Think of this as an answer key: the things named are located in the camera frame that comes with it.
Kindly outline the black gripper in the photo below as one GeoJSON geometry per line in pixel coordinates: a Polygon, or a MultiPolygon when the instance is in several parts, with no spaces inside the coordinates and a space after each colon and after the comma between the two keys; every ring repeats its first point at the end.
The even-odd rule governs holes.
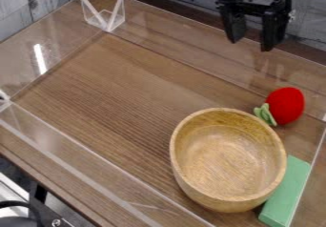
{"type": "Polygon", "coordinates": [[[222,21],[227,38],[237,43],[246,34],[247,24],[245,14],[261,16],[261,50],[270,52],[284,42],[289,23],[292,0],[217,0],[217,9],[221,10],[222,21]],[[285,10],[268,10],[285,4],[285,10]]]}

